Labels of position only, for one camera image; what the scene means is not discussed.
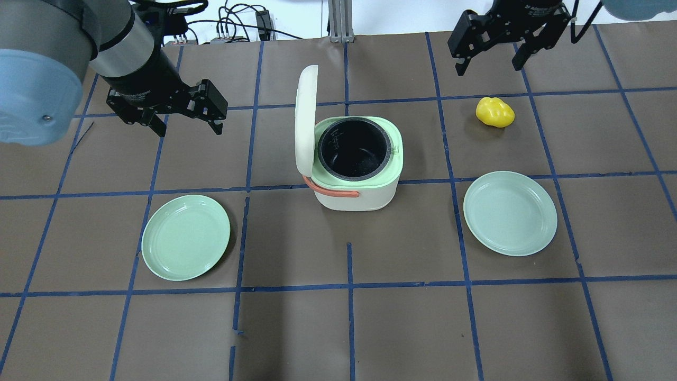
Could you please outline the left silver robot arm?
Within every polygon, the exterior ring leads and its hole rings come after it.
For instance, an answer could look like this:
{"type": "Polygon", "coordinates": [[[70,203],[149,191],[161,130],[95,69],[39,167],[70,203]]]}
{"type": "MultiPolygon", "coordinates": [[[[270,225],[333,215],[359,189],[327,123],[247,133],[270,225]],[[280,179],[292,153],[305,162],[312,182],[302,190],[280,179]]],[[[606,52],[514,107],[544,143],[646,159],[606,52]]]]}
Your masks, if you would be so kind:
{"type": "Polygon", "coordinates": [[[67,132],[88,68],[109,85],[106,103],[126,124],[166,135],[160,115],[223,131],[228,103],[208,79],[186,84],[161,49],[207,1],[2,1],[4,144],[43,146],[67,132]]]}

